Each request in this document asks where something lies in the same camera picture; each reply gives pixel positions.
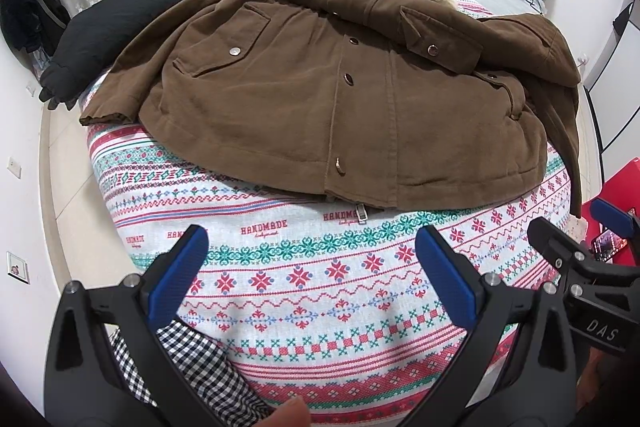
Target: snap button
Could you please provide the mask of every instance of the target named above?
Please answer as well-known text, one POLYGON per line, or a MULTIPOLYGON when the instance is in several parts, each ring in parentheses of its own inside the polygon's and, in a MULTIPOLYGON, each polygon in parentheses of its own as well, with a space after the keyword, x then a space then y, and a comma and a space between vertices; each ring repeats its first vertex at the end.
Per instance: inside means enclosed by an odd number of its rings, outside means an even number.
POLYGON ((342 167, 340 167, 340 158, 335 159, 335 169, 338 171, 338 174, 340 174, 340 176, 344 176, 346 174, 342 167))

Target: black coat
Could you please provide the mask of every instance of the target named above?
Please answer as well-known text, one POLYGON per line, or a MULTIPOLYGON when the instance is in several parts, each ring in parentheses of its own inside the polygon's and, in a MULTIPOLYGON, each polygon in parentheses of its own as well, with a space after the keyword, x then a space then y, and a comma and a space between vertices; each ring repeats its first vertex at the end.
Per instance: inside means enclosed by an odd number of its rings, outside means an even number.
POLYGON ((70 17, 59 0, 0 0, 0 20, 12 47, 51 56, 70 17))
POLYGON ((49 108, 78 96, 150 22, 181 0, 101 0, 76 15, 60 39, 50 66, 40 77, 49 108))

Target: finger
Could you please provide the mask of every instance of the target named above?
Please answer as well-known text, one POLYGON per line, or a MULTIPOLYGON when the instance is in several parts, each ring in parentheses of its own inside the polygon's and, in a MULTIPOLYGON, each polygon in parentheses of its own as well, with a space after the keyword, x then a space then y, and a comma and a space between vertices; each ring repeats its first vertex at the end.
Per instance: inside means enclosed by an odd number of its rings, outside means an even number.
POLYGON ((309 427, 311 413, 301 396, 294 396, 254 427, 309 427))

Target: bed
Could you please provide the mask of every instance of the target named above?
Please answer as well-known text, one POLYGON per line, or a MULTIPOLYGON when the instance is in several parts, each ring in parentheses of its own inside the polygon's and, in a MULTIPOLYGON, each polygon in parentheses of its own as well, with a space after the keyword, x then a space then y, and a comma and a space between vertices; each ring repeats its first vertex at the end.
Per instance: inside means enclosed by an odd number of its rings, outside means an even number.
MULTIPOLYGON (((472 17, 533 12, 525 0, 457 0, 472 17)), ((84 107, 104 75, 81 97, 84 107)), ((527 242, 527 223, 567 224, 571 183, 548 144, 540 186, 509 203, 442 212, 370 212, 205 171, 172 155, 139 124, 94 125, 88 147, 113 222, 144 270, 190 223, 209 232, 205 264, 178 316, 226 351, 253 390, 278 405, 295 394, 315 423, 404 416, 460 345, 415 258, 435 225, 481 273, 518 287, 555 276, 527 242)), ((513 328, 478 390, 487 393, 513 328)))

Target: hanging clothes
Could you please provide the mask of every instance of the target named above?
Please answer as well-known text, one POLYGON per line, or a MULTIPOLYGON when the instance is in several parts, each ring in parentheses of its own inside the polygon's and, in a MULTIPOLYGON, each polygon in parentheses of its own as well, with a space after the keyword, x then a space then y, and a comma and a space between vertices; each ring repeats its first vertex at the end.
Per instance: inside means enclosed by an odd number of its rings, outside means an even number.
POLYGON ((51 56, 70 21, 59 0, 0 0, 0 22, 8 43, 32 53, 43 48, 51 56))

